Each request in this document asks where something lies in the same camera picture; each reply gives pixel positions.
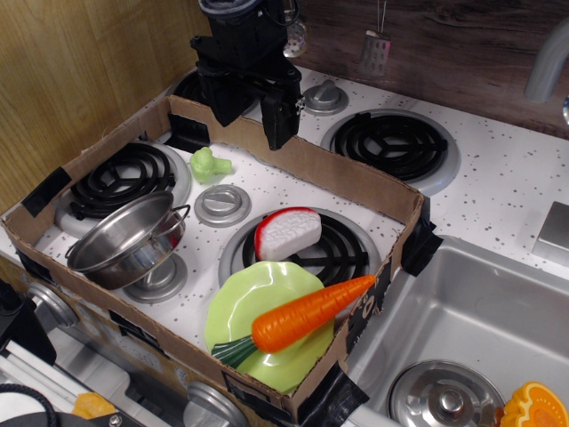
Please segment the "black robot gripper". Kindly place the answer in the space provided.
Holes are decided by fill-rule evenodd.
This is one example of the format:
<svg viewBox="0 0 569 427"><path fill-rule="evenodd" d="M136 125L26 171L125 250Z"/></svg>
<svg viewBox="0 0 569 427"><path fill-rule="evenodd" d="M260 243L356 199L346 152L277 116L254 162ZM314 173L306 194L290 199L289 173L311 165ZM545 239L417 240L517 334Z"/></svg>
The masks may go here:
<svg viewBox="0 0 569 427"><path fill-rule="evenodd" d="M270 150L299 131L300 71L285 57L287 24L282 1L200 1L209 36L194 36L198 80L206 104L222 126L260 101Z"/></svg>

